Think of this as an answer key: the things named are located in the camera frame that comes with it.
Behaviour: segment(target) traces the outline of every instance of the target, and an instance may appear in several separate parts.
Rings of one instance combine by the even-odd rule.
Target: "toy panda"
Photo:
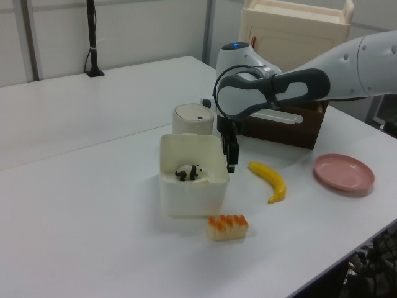
[[[203,169],[200,168],[200,165],[192,165],[192,166],[180,166],[175,175],[179,177],[179,180],[185,181],[186,177],[189,177],[190,180],[194,180],[195,177],[199,176],[199,173],[202,172]]]

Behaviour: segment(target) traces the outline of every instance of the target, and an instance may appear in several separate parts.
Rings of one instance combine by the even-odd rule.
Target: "white canister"
[[[213,112],[201,104],[183,104],[174,109],[172,116],[172,133],[194,133],[211,135]]]

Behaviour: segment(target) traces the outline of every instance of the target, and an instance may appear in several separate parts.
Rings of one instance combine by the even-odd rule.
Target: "pink plate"
[[[325,154],[314,163],[317,176],[343,191],[363,191],[371,187],[375,176],[361,161],[342,154]]]

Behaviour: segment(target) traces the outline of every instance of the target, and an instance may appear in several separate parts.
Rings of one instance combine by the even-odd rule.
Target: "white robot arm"
[[[215,102],[237,121],[278,106],[397,93],[397,31],[343,43],[287,73],[249,44],[231,43],[220,50],[216,73]]]

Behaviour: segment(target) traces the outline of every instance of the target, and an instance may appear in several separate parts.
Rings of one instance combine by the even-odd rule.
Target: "banana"
[[[269,204],[284,200],[287,186],[285,185],[284,179],[276,171],[258,161],[248,163],[248,168],[258,176],[270,182],[274,187],[274,195],[267,201]]]

